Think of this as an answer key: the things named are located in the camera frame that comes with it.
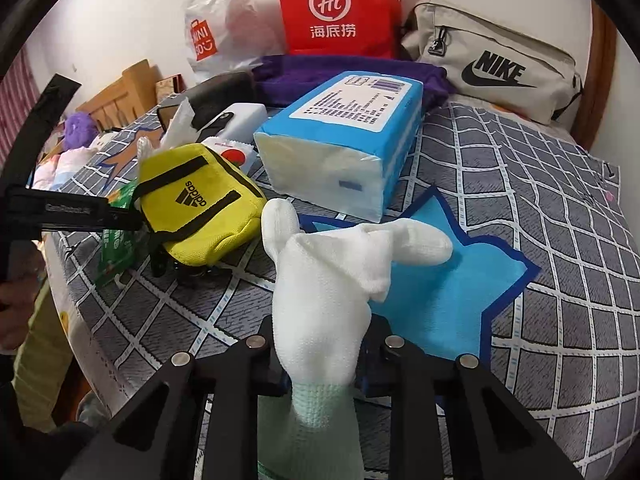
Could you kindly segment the person's left hand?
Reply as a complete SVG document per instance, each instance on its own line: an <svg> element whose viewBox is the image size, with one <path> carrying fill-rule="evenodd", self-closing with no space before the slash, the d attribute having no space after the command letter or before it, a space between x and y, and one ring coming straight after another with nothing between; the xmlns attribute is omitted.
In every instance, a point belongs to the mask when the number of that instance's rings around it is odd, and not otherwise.
<svg viewBox="0 0 640 480"><path fill-rule="evenodd" d="M46 277L46 264L34 242L12 244L8 278L1 283L1 352L15 351L26 339L28 322Z"/></svg>

